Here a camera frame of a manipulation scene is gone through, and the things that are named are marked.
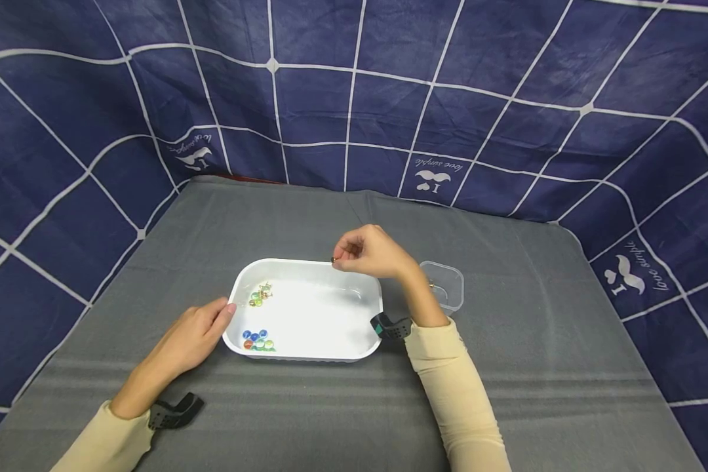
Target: gray table cover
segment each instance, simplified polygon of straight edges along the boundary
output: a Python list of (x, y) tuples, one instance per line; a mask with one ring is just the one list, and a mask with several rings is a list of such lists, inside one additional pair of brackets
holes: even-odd
[[(383, 225), (417, 260), (464, 274), (454, 314), (514, 471), (701, 471), (566, 230), (378, 193), (196, 178), (0, 426), (0, 471), (47, 471), (169, 324), (260, 258), (329, 260)], [(405, 315), (383, 281), (392, 317)], [(253, 361), (220, 343), (165, 393), (206, 401), (137, 471), (444, 471), (403, 343), (353, 364)]]

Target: tray rim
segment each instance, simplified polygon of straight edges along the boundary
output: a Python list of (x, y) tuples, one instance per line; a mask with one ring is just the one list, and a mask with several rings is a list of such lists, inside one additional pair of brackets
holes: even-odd
[[(247, 272), (249, 269), (254, 267), (255, 265), (258, 265), (260, 263), (264, 262), (281, 262), (284, 264), (292, 263), (292, 264), (304, 264), (304, 265), (327, 265), (330, 266), (330, 262), (320, 262), (319, 260), (301, 260), (301, 259), (281, 259), (281, 258), (263, 258), (263, 259), (257, 259), (254, 262), (250, 262), (249, 264), (246, 265), (243, 269), (241, 269), (241, 272), (239, 272), (238, 275), (236, 275), (236, 279), (233, 283), (233, 288), (231, 289), (231, 294), (228, 297), (228, 303), (233, 302), (233, 299), (236, 295), (236, 291), (239, 289), (239, 280), (241, 280), (241, 277), (244, 275), (245, 272)], [(380, 280), (377, 277), (373, 277), (375, 279), (375, 283), (378, 286), (378, 309), (379, 312), (383, 311), (383, 287), (380, 285)], [(228, 348), (235, 352), (236, 354), (240, 354), (241, 356), (249, 357), (251, 359), (276, 359), (276, 361), (311, 361), (311, 362), (344, 362), (344, 363), (353, 363), (356, 361), (360, 361), (360, 359), (364, 359), (365, 357), (370, 356), (373, 352), (375, 352), (375, 349), (377, 349), (380, 346), (380, 342), (382, 341), (379, 337), (377, 341), (365, 351), (362, 356), (360, 357), (293, 357), (293, 356), (279, 356), (278, 353), (268, 353), (268, 352), (261, 352), (261, 351), (246, 351), (246, 349), (240, 349), (238, 346), (236, 346), (231, 339), (228, 337), (228, 328), (226, 328), (226, 331), (223, 332), (221, 335), (221, 338), (223, 338), (223, 342), (228, 346)]]

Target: clear plastic container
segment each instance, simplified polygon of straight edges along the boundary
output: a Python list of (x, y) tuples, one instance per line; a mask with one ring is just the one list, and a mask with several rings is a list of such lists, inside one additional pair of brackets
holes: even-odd
[(446, 316), (462, 308), (464, 304), (464, 275), (453, 267), (444, 266), (432, 260), (424, 260), (420, 264), (427, 275), (433, 294), (438, 299), (440, 307)]

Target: navy blue backdrop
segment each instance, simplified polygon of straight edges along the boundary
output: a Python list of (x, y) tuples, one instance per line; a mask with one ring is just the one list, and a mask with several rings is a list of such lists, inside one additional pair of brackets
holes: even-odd
[(0, 0), (0, 421), (200, 173), (568, 228), (708, 470), (708, 0)]

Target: black wrist strap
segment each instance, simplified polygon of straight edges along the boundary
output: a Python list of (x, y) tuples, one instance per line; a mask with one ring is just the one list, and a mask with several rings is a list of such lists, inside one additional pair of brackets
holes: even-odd
[(385, 313), (378, 313), (370, 320), (370, 325), (380, 339), (403, 339), (412, 333), (412, 319), (402, 318), (391, 323)]
[(164, 401), (155, 401), (149, 409), (150, 429), (178, 429), (191, 423), (205, 402), (194, 393), (186, 393), (176, 406)]

